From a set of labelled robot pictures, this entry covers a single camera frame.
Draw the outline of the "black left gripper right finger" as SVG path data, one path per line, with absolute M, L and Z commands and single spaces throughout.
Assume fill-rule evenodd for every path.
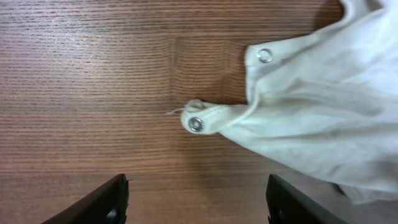
M 269 224 L 348 224 L 276 174 L 268 178 L 266 200 Z

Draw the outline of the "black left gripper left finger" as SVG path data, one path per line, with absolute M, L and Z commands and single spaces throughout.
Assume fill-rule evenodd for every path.
M 128 201 L 129 182 L 118 174 L 43 224 L 125 224 Z

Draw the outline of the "white camouflage baby garment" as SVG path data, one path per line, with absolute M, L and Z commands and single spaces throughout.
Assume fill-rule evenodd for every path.
M 191 100 L 193 134 L 220 133 L 353 203 L 397 198 L 397 2 L 342 0 L 340 21 L 250 45 L 244 105 Z

